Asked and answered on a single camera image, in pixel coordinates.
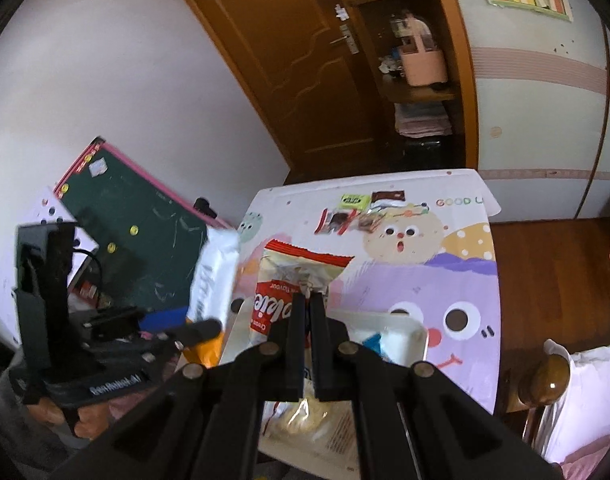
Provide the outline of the hand holding left gripper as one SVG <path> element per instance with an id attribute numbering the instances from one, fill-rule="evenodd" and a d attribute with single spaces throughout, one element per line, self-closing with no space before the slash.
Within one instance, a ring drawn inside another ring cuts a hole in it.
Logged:
<path id="1" fill-rule="evenodd" d="M 78 408 L 73 434 L 81 439 L 94 440 L 133 406 L 134 402 L 130 396 L 122 396 L 108 402 Z M 67 425 L 64 412 L 48 398 L 41 398 L 37 404 L 26 405 L 26 408 L 29 415 L 43 426 Z"/>

